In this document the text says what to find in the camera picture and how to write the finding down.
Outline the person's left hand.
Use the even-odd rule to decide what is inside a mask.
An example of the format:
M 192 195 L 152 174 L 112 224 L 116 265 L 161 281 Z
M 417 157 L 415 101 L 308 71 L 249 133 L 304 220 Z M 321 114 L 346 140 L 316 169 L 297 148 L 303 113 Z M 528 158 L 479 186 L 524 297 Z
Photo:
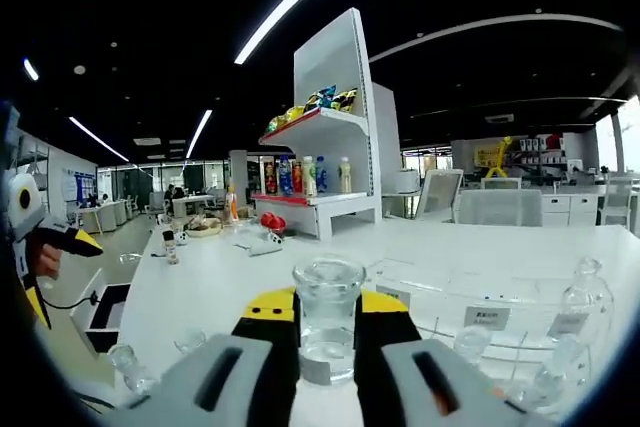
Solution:
M 40 277 L 56 280 L 59 276 L 62 251 L 49 244 L 41 244 L 35 249 L 34 270 Z

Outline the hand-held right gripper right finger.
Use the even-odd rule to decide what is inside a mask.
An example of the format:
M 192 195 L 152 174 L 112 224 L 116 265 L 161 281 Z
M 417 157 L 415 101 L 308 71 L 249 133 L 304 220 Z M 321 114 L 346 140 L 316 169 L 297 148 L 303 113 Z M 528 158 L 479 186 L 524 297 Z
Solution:
M 546 426 L 439 340 L 424 339 L 408 308 L 361 291 L 354 381 L 366 426 Z

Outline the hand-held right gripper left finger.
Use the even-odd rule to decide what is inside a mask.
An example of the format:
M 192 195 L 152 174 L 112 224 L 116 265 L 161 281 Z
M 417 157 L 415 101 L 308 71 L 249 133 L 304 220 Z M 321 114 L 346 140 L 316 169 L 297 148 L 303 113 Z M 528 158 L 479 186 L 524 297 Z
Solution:
M 293 287 L 254 298 L 233 331 L 215 334 L 106 426 L 287 426 L 300 378 Z

